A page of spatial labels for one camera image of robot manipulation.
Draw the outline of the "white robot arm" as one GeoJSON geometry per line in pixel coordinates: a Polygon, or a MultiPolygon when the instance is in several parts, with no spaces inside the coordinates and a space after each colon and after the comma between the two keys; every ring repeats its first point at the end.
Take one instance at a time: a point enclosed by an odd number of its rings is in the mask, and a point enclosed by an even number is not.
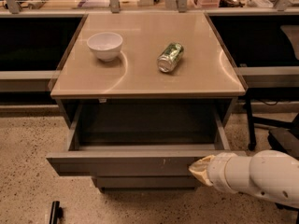
{"type": "Polygon", "coordinates": [[[189,171],[202,184],[221,192],[248,195],[299,208],[298,120],[287,128],[269,131],[272,147],[253,156],[233,152],[206,156],[194,162],[189,171]]]}

